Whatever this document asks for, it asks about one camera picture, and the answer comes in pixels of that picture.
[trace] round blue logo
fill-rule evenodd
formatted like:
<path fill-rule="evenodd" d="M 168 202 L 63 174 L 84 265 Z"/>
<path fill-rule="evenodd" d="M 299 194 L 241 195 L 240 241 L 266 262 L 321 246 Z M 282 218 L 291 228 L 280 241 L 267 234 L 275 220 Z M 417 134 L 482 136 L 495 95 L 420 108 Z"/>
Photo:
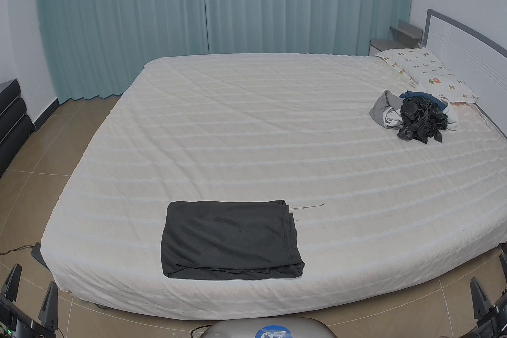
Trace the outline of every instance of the round blue logo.
<path fill-rule="evenodd" d="M 255 338 L 293 338 L 288 328 L 280 325 L 268 325 L 261 328 Z"/>

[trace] bed sheet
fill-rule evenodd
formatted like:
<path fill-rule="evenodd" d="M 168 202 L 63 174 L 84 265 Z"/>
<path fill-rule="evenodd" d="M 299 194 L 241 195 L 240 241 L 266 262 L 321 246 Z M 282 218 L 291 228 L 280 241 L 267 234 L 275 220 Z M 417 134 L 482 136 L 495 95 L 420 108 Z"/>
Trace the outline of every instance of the bed sheet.
<path fill-rule="evenodd" d="M 506 240 L 507 141 L 475 107 L 443 142 L 369 110 L 407 79 L 377 57 L 206 55 L 149 62 L 100 126 L 41 240 L 64 291 L 179 319 L 320 309 L 432 279 Z M 300 278 L 166 278 L 169 202 L 283 199 Z"/>

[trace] bed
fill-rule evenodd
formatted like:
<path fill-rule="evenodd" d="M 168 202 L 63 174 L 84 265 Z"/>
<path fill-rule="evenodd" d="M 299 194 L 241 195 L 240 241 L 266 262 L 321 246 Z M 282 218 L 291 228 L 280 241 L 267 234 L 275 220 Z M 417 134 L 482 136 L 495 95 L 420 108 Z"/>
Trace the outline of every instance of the bed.
<path fill-rule="evenodd" d="M 459 130 L 427 145 L 370 118 L 385 89 L 410 88 L 377 57 L 149 62 L 92 138 L 48 221 L 41 253 L 59 288 L 154 316 L 275 316 L 419 284 L 505 242 L 507 140 L 499 129 L 507 123 L 491 98 L 507 95 L 507 51 L 463 27 L 430 11 L 425 42 L 456 74 L 475 74 L 464 77 L 469 86 L 496 78 L 496 87 L 477 90 L 478 106 L 457 105 Z M 471 48 L 463 32 L 476 40 Z M 454 43 L 467 46 L 463 61 Z M 495 52 L 504 56 L 496 74 L 476 73 Z M 169 202 L 276 199 L 294 214 L 302 277 L 163 275 Z"/>

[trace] floral pillow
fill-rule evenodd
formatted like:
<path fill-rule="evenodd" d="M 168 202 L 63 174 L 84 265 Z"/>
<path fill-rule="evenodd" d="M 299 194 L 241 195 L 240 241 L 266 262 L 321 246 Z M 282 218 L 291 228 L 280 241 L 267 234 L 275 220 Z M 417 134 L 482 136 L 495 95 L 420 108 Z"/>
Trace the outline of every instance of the floral pillow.
<path fill-rule="evenodd" d="M 385 50 L 375 56 L 401 74 L 409 75 L 415 85 L 422 85 L 433 96 L 446 98 L 451 103 L 475 103 L 477 100 L 465 82 L 458 80 L 427 48 Z"/>

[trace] tiled floor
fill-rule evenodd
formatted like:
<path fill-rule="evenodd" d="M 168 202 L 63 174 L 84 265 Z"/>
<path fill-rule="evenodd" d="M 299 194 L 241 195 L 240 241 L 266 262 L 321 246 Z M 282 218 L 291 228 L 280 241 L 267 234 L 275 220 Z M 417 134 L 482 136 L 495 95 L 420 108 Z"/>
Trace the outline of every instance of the tiled floor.
<path fill-rule="evenodd" d="M 0 252 L 41 240 L 61 190 L 117 99 L 69 101 L 32 134 L 0 179 Z M 324 322 L 339 338 L 458 337 L 474 326 L 472 276 L 492 301 L 505 288 L 498 253 L 495 248 L 419 286 L 304 315 Z M 0 281 L 14 264 L 22 265 L 17 305 L 37 318 L 51 274 L 29 249 L 0 256 L 0 262 Z M 191 329 L 209 323 L 101 310 L 64 293 L 58 310 L 67 338 L 188 337 Z"/>

